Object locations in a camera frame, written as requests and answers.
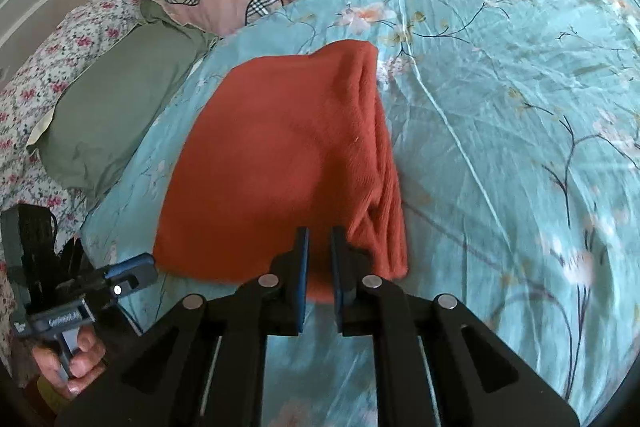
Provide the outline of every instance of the red flower print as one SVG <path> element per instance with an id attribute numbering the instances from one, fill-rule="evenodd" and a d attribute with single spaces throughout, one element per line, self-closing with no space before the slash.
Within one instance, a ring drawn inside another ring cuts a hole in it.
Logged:
<path id="1" fill-rule="evenodd" d="M 60 206 L 60 204 L 62 204 L 62 198 L 60 196 L 49 196 L 49 200 L 47 200 L 47 206 L 49 208 Z"/>
<path id="2" fill-rule="evenodd" d="M 51 84 L 51 90 L 55 93 L 63 92 L 66 89 L 67 84 L 64 82 L 54 82 Z"/>
<path id="3" fill-rule="evenodd" d="M 36 95 L 36 90 L 31 87 L 31 89 L 23 89 L 20 96 L 25 100 L 31 100 Z"/>
<path id="4" fill-rule="evenodd" d="M 77 42 L 78 46 L 90 46 L 93 43 L 93 41 L 86 35 L 84 37 L 80 37 Z"/>

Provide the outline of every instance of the black device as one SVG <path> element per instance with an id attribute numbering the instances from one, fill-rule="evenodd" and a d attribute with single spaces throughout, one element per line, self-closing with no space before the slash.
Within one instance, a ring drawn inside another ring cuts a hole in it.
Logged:
<path id="1" fill-rule="evenodd" d="M 17 204 L 0 214 L 0 233 L 7 276 L 15 295 L 10 316 L 15 335 L 34 339 L 56 350 L 60 377 L 69 377 L 69 362 L 78 351 L 82 325 L 156 281 L 151 255 L 144 253 L 122 263 L 93 269 L 80 241 L 70 240 L 60 255 L 54 244 L 56 218 L 42 206 Z"/>
<path id="2" fill-rule="evenodd" d="M 380 427 L 578 427 L 572 408 L 452 295 L 406 295 L 332 231 L 338 331 L 373 339 Z M 260 425 L 268 335 L 305 316 L 307 229 L 236 293 L 186 296 L 63 410 L 56 427 Z M 430 378 L 436 401 L 431 400 Z"/>

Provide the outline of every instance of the red fabric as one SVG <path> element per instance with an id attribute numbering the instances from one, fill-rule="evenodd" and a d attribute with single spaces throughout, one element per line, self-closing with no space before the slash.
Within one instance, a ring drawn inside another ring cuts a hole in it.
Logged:
<path id="1" fill-rule="evenodd" d="M 407 272 L 378 51 L 339 41 L 234 68 L 196 120 L 167 191 L 154 256 L 165 270 L 242 283 L 310 228 L 308 295 L 330 301 L 329 234 L 343 225 L 386 279 Z"/>

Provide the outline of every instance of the round bolt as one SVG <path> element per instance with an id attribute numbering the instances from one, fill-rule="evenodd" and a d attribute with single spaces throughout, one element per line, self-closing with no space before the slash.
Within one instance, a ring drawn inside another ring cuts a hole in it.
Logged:
<path id="1" fill-rule="evenodd" d="M 377 275 L 366 275 L 362 278 L 362 284 L 367 288 L 380 288 L 380 286 L 382 286 L 382 279 Z"/>
<path id="2" fill-rule="evenodd" d="M 458 305 L 458 299 L 456 299 L 453 295 L 443 293 L 440 297 L 438 297 L 438 304 L 446 310 L 452 310 Z"/>
<path id="3" fill-rule="evenodd" d="M 273 288 L 278 285 L 280 279 L 278 279 L 277 275 L 273 273 L 266 273 L 264 275 L 260 275 L 258 279 L 258 284 L 263 288 Z"/>
<path id="4" fill-rule="evenodd" d="M 182 305 L 188 310 L 197 310 L 204 303 L 202 296 L 192 293 L 182 299 Z"/>

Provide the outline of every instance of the hand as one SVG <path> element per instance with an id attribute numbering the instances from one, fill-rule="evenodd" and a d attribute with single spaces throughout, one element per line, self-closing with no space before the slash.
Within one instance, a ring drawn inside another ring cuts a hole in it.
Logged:
<path id="1" fill-rule="evenodd" d="M 105 349 L 102 341 L 96 337 L 94 327 L 82 326 L 78 331 L 80 353 L 69 362 L 69 370 L 75 378 L 64 382 L 58 375 L 60 360 L 48 347 L 36 346 L 31 351 L 42 376 L 66 399 L 72 399 L 82 393 L 86 387 L 104 372 Z"/>

